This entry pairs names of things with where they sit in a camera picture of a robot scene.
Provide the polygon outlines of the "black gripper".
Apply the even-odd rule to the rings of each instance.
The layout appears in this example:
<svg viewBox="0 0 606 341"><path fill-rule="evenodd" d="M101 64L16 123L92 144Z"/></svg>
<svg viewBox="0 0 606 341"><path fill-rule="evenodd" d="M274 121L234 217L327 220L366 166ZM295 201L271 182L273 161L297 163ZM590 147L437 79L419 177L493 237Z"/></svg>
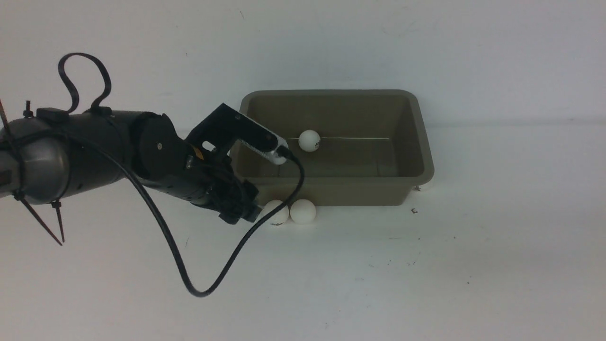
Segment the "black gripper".
<svg viewBox="0 0 606 341"><path fill-rule="evenodd" d="M180 154L180 198L217 212L227 224L256 221L261 209L251 188L224 165L204 162L192 152Z"/></svg>

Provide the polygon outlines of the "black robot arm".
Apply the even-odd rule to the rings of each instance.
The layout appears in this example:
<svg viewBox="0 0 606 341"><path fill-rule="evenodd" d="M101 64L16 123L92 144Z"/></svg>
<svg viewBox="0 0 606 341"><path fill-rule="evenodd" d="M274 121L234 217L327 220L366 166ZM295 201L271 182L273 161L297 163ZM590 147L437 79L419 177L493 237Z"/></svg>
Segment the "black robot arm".
<svg viewBox="0 0 606 341"><path fill-rule="evenodd" d="M65 136L23 143L19 165L6 140L1 141L1 196L20 189L34 205L115 183L125 177L119 161L148 188L218 212L226 223L254 222L260 214L257 188L240 180L227 155L216 155L201 142L184 140L167 115L114 111L85 112L61 122L20 118L9 123L14 138L59 130L84 138L113 157Z"/></svg>

